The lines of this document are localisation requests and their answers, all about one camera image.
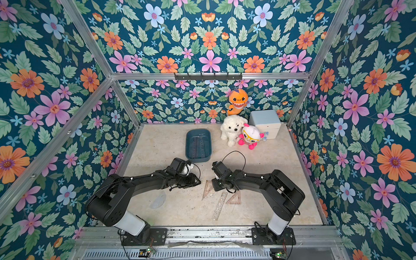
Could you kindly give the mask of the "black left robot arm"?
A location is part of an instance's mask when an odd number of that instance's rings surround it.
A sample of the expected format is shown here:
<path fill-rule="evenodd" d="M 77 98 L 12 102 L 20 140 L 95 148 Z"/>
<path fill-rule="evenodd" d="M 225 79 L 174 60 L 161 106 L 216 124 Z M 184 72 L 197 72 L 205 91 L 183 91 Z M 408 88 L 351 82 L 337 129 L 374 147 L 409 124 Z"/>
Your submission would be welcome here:
<path fill-rule="evenodd" d="M 127 210 L 134 196 L 166 188 L 188 189 L 200 184 L 200 179 L 193 173 L 183 175 L 168 170 L 136 177 L 113 174 L 89 198 L 85 211 L 105 226 L 113 226 L 132 236 L 139 236 L 147 229 L 148 223 Z"/>

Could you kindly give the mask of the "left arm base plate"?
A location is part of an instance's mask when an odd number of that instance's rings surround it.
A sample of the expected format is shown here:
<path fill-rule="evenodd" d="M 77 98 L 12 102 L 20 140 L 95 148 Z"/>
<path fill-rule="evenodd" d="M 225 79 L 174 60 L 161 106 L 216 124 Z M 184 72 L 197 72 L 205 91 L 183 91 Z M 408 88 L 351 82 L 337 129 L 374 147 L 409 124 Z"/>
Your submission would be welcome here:
<path fill-rule="evenodd" d="M 165 245 L 167 231 L 168 229 L 166 228 L 151 227 L 149 229 L 144 229 L 137 236 L 125 233 L 121 236 L 121 244 L 125 247 Z"/>

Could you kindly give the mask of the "clear short ruler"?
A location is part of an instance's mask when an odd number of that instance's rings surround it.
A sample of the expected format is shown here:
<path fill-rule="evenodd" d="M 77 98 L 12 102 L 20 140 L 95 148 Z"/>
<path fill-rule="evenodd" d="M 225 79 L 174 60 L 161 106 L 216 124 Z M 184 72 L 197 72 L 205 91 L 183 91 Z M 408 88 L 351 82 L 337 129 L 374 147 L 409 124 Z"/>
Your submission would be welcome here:
<path fill-rule="evenodd" d="M 219 216 L 221 214 L 221 211 L 223 209 L 223 205 L 225 204 L 226 198 L 228 196 L 228 192 L 227 191 L 223 191 L 218 203 L 216 204 L 216 207 L 214 209 L 213 215 L 212 215 L 212 220 L 213 221 L 217 221 L 219 219 Z"/>

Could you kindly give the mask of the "teal plastic storage box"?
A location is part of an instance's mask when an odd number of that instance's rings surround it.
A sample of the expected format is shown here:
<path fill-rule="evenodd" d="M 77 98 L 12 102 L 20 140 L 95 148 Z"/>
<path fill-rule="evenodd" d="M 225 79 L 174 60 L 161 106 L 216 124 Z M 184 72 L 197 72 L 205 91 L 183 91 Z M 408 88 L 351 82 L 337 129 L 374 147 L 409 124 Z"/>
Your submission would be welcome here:
<path fill-rule="evenodd" d="M 212 155 L 211 133 L 207 129 L 194 129 L 186 134 L 185 155 L 192 163 L 204 163 Z"/>

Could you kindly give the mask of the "pink set square triangle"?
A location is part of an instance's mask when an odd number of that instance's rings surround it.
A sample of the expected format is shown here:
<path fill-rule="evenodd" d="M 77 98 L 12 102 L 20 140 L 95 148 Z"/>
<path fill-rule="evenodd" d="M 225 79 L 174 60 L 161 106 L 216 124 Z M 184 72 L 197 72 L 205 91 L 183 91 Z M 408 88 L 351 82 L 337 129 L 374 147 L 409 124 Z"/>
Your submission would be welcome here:
<path fill-rule="evenodd" d="M 202 200 L 204 200 L 205 198 L 207 198 L 209 196 L 209 194 L 211 193 L 212 190 L 213 190 L 212 181 L 211 180 L 207 180 L 206 183 L 205 183 Z"/>

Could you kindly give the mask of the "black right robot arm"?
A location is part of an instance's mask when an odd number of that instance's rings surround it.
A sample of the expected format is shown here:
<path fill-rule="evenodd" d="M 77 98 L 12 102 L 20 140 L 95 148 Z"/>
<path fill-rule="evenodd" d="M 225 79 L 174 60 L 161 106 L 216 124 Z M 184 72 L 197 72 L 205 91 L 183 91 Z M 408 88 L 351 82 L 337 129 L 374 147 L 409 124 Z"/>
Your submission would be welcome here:
<path fill-rule="evenodd" d="M 263 195 L 273 216 L 267 228 L 273 234 L 283 234 L 293 217 L 300 213 L 300 206 L 306 198 L 304 192 L 282 171 L 274 170 L 267 174 L 252 174 L 242 170 L 232 171 L 220 162 L 213 166 L 215 178 L 213 188 L 222 190 L 250 190 Z"/>

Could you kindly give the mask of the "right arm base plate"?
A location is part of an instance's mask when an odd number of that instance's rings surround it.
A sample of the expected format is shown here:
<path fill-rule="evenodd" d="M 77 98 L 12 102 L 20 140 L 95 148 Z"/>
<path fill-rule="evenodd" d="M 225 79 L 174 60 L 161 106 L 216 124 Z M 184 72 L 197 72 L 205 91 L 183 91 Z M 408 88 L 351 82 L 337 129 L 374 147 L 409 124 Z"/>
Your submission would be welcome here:
<path fill-rule="evenodd" d="M 296 238 L 293 229 L 286 227 L 284 231 L 277 235 L 269 228 L 256 226 L 251 228 L 253 245 L 296 245 Z"/>

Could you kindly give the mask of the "small pink triangle ruler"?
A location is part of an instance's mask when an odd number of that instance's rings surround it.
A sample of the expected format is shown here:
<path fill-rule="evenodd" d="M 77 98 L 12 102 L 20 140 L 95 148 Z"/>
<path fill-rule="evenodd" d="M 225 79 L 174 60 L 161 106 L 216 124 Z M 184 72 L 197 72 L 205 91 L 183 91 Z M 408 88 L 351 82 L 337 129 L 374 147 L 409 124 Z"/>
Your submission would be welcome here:
<path fill-rule="evenodd" d="M 231 198 L 226 202 L 227 205 L 240 205 L 241 204 L 241 192 L 237 191 Z"/>

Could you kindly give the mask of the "clear stencil ruler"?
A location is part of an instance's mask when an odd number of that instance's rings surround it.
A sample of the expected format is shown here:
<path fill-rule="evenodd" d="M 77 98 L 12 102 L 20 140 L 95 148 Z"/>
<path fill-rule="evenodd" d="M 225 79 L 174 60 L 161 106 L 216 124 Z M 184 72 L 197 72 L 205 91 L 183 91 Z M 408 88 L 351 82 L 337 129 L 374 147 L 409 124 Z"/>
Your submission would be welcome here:
<path fill-rule="evenodd" d="M 205 137 L 201 137 L 200 139 L 200 157 L 201 158 L 206 158 L 206 138 Z"/>

